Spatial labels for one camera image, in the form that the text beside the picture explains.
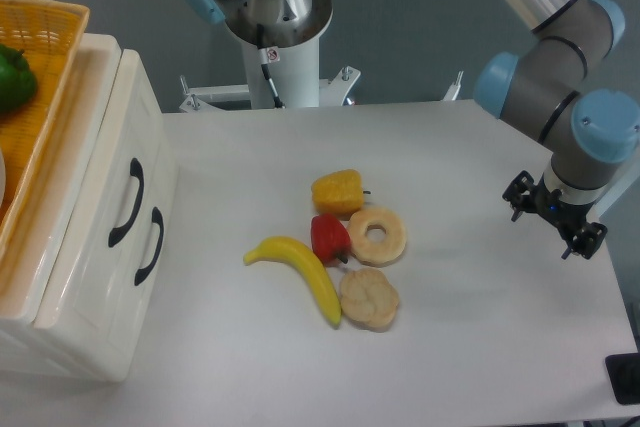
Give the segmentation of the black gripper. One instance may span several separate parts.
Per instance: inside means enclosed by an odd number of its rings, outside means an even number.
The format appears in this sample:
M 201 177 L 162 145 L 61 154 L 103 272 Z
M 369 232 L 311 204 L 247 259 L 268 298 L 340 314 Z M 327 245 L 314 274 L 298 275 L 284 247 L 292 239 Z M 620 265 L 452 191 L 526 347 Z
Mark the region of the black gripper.
M 566 243 L 561 258 L 570 255 L 591 259 L 601 247 L 608 229 L 598 222 L 586 222 L 590 204 L 570 204 L 561 199 L 559 189 L 549 191 L 543 182 L 535 186 L 533 177 L 521 171 L 502 194 L 511 209 L 511 221 L 516 222 L 524 213 L 536 213 L 554 226 Z

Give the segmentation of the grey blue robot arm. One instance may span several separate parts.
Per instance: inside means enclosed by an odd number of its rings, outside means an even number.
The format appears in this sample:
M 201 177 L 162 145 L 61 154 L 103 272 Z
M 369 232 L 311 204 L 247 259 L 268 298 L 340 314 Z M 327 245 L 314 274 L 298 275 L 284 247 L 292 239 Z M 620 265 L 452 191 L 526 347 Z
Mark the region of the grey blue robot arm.
M 611 0 L 505 0 L 536 37 L 524 56 L 503 52 L 484 67 L 473 98 L 486 112 L 547 148 L 540 179 L 518 174 L 503 198 L 519 218 L 536 214 L 591 258 L 607 229 L 587 215 L 639 145 L 639 105 L 609 89 L 577 86 L 617 46 L 625 17 Z

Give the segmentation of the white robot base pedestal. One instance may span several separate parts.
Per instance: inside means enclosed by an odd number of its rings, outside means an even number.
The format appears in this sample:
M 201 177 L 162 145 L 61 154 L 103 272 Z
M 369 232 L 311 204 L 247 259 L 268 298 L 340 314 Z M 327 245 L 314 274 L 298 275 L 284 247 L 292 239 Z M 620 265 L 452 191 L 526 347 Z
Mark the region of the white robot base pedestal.
M 192 88 L 184 85 L 186 112 L 226 102 L 253 109 L 334 107 L 352 104 L 360 70 L 343 67 L 323 79 L 320 39 L 333 17 L 332 0 L 185 0 L 205 22 L 223 24 L 239 43 L 243 85 Z

